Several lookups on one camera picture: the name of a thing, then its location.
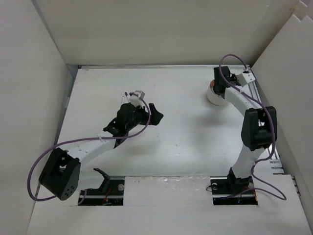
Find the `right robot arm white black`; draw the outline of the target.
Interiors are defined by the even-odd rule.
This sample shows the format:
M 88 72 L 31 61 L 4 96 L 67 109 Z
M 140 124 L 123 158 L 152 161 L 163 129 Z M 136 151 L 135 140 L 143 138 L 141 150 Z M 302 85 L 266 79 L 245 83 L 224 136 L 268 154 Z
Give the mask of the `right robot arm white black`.
M 210 92 L 216 105 L 232 104 L 244 117 L 241 139 L 243 147 L 236 163 L 229 170 L 226 187 L 237 193 L 246 187 L 252 179 L 251 168 L 266 148 L 277 140 L 276 109 L 267 106 L 243 91 L 243 88 L 255 81 L 253 73 L 245 70 L 239 75 L 230 72 L 227 66 L 214 68 L 214 80 Z

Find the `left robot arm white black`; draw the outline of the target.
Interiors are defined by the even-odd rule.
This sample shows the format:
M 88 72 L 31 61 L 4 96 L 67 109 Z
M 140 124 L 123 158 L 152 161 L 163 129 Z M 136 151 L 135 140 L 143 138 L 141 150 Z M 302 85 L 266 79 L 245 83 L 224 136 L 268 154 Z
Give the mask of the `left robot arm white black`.
M 55 147 L 39 176 L 39 183 L 61 201 L 70 198 L 79 188 L 81 168 L 99 155 L 113 150 L 130 137 L 138 125 L 157 126 L 164 115 L 154 104 L 147 108 L 131 103 L 121 105 L 116 117 L 96 138 L 78 141 L 76 147 L 63 150 Z

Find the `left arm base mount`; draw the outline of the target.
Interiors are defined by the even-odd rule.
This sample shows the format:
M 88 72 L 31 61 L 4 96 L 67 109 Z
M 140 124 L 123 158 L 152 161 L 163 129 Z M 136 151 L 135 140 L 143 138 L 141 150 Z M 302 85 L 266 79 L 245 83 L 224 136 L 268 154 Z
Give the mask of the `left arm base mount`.
M 79 206 L 122 206 L 125 177 L 109 176 L 103 170 L 81 173 L 78 185 Z

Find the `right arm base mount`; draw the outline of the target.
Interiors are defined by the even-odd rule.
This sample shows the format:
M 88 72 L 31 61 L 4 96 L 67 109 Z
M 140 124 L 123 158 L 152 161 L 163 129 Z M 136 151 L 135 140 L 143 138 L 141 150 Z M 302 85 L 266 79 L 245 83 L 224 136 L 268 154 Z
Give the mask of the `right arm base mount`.
M 212 193 L 213 205 L 258 205 L 256 193 L 254 190 L 253 179 L 251 176 L 247 178 L 235 178 L 230 170 L 227 176 L 210 177 L 210 184 L 206 188 Z

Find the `orange highlighter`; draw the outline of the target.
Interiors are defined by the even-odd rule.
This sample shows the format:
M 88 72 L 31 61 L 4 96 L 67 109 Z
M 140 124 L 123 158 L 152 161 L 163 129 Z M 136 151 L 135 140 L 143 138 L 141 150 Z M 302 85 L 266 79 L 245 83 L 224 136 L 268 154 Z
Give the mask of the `orange highlighter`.
M 212 80 L 212 81 L 210 82 L 210 88 L 212 89 L 212 88 L 214 87 L 214 85 L 215 85 L 215 80 Z

